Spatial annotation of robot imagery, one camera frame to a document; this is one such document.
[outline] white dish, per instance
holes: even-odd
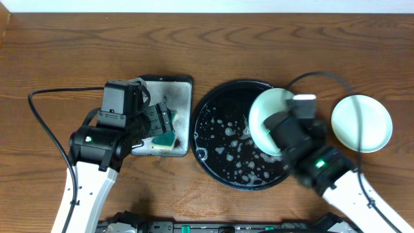
[[[250,108],[248,116],[250,134],[256,146],[268,155],[278,156],[281,155],[281,152],[272,137],[266,134],[267,129],[263,122],[270,115],[288,109],[285,99],[282,98],[292,98],[293,94],[287,91],[286,96],[283,96],[284,92],[285,90],[282,88],[273,88],[264,91],[254,100]]]
[[[393,122],[387,109],[377,100],[355,95],[362,114],[361,152],[371,153],[383,148],[393,133]],[[353,96],[341,100],[332,112],[332,128],[338,140],[348,148],[358,150],[358,122]]]

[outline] foam bubble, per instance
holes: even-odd
[[[252,161],[252,162],[249,162],[249,163],[247,164],[247,166],[248,166],[249,168],[253,169],[253,168],[254,168],[254,162],[253,162],[253,161]]]
[[[227,161],[232,161],[234,159],[233,155],[227,154],[226,156]]]
[[[255,175],[248,174],[247,176],[250,178],[249,185],[254,185],[254,181],[261,181],[261,183],[260,183],[260,184],[266,183],[264,180],[262,180],[262,179],[258,178],[258,177],[257,177],[257,176],[255,176]]]
[[[232,136],[232,135],[235,135],[235,132],[234,132],[231,128],[226,128],[226,129],[224,130],[224,133],[225,133],[227,136]]]
[[[238,140],[234,140],[232,141],[232,143],[230,143],[230,145],[232,145],[233,147],[236,147],[238,142],[239,142]]]
[[[220,154],[221,155],[221,153],[224,151],[224,147],[222,147],[222,148],[215,148],[214,149],[218,154]]]
[[[281,156],[269,156],[269,155],[267,155],[265,153],[260,153],[260,157],[262,157],[262,159],[265,162],[270,162],[270,163],[274,163],[276,161],[280,161],[281,160],[281,158],[279,158]]]
[[[239,152],[239,153],[240,153],[240,151],[241,151],[241,145],[243,145],[243,143],[240,143],[240,144],[239,144],[239,147],[238,147],[238,149],[237,149],[237,152]]]
[[[208,158],[208,152],[206,148],[196,148],[197,150],[197,155],[199,156],[199,158],[201,159],[201,161],[205,161]]]
[[[240,137],[240,139],[248,139],[250,138],[250,130],[248,128],[248,122],[245,116],[243,116],[243,118],[245,119],[245,129],[243,130],[243,135]]]

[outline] wood grain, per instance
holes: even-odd
[[[10,18],[10,12],[0,3],[0,48],[3,38],[5,36],[6,26],[8,19]]]
[[[190,74],[193,105],[230,80],[286,85],[310,71],[331,71],[381,101],[394,132],[364,155],[378,193],[414,225],[414,16],[349,14],[13,14],[0,49],[0,229],[48,232],[65,181],[65,163],[32,116],[36,89],[101,86],[140,74]],[[320,116],[345,96],[336,83],[304,80]],[[71,133],[102,92],[36,97],[42,117],[68,150]],[[330,142],[346,151],[331,134]],[[192,152],[182,158],[128,157],[101,219],[132,210],[177,221],[314,221],[338,213],[293,178],[259,192],[227,188],[206,175]]]

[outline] black plate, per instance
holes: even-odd
[[[224,83],[204,96],[195,108],[190,126],[191,148],[204,171],[221,184],[238,190],[262,190],[289,176],[279,157],[257,148],[248,129],[253,101],[271,88],[274,87],[269,83],[257,80]]]

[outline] green sponge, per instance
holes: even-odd
[[[171,113],[171,123],[177,119],[177,113]],[[156,136],[151,141],[153,147],[162,148],[162,149],[173,149],[175,143],[175,132],[170,131],[165,134]]]

